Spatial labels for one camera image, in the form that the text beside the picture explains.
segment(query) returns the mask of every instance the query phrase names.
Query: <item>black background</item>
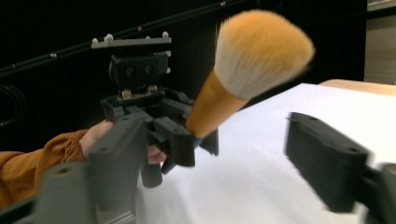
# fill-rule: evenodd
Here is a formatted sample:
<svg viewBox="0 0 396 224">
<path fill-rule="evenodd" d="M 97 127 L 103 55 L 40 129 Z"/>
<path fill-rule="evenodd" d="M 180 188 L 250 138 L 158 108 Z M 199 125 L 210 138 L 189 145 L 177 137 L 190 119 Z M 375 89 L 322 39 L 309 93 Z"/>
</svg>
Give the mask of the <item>black background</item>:
<svg viewBox="0 0 396 224">
<path fill-rule="evenodd" d="M 0 67 L 213 3 L 216 1 L 1 1 Z M 195 98 L 214 64 L 216 27 L 225 18 L 258 5 L 300 26 L 317 52 L 312 69 L 304 76 L 264 93 L 249 105 L 301 82 L 363 80 L 366 21 L 337 20 L 364 11 L 367 2 L 361 0 L 247 1 L 135 37 L 169 33 L 172 72 L 162 75 L 161 83 Z M 19 123 L 0 129 L 0 149 L 32 151 L 58 133 L 89 128 L 104 119 L 100 100 L 117 92 L 108 77 L 109 62 L 108 51 L 90 50 L 1 77 L 0 82 L 21 89 L 29 110 Z M 6 120 L 14 108 L 4 95 L 0 100 L 0 120 Z"/>
</svg>

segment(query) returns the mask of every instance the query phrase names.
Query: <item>human hand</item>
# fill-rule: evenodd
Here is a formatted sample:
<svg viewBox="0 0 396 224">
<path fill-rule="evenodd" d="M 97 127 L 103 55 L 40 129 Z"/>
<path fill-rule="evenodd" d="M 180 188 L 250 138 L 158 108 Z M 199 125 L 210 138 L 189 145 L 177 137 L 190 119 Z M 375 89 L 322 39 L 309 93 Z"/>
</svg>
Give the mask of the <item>human hand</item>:
<svg viewBox="0 0 396 224">
<path fill-rule="evenodd" d="M 105 134 L 113 127 L 110 121 L 102 121 L 92 126 L 85 135 L 79 140 L 81 145 L 82 154 L 88 159 L 90 149 L 94 144 L 99 141 Z M 163 162 L 166 155 L 161 152 L 156 146 L 148 146 L 148 163 L 157 164 Z"/>
<path fill-rule="evenodd" d="M 113 123 L 103 120 L 100 123 L 93 125 L 85 135 L 79 140 L 81 145 L 82 155 L 88 159 L 90 149 L 98 142 L 105 134 L 113 127 Z"/>
</svg>

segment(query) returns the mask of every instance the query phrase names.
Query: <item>brush bristles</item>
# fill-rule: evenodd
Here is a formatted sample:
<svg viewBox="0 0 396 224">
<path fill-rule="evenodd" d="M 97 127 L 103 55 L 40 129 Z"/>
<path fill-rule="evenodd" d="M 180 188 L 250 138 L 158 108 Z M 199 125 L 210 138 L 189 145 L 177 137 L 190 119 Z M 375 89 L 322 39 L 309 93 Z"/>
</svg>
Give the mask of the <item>brush bristles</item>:
<svg viewBox="0 0 396 224">
<path fill-rule="evenodd" d="M 251 10 L 221 25 L 215 72 L 227 91 L 251 99 L 297 76 L 313 54 L 298 27 L 275 13 Z"/>
</svg>

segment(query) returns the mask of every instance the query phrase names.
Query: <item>makeup brush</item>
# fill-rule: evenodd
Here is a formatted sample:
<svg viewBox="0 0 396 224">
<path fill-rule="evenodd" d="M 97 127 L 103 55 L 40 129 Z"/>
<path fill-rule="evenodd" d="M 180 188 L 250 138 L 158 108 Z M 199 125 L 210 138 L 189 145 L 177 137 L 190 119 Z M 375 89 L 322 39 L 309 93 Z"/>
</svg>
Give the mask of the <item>makeup brush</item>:
<svg viewBox="0 0 396 224">
<path fill-rule="evenodd" d="M 314 55 L 308 36 L 274 12 L 244 11 L 219 29 L 214 69 L 187 118 L 204 138 L 253 97 L 299 74 Z"/>
</svg>

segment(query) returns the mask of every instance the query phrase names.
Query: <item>white table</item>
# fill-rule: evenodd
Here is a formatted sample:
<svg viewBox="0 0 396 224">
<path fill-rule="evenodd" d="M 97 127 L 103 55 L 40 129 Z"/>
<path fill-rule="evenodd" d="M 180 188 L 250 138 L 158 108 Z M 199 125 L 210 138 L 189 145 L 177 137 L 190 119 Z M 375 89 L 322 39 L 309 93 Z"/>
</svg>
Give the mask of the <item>white table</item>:
<svg viewBox="0 0 396 224">
<path fill-rule="evenodd" d="M 194 168 L 176 167 L 154 189 L 138 186 L 138 223 L 361 223 L 326 210 L 284 154 L 290 112 L 323 120 L 373 153 L 369 165 L 396 162 L 396 98 L 301 84 L 244 109 L 219 127 L 220 154 L 196 150 Z"/>
</svg>

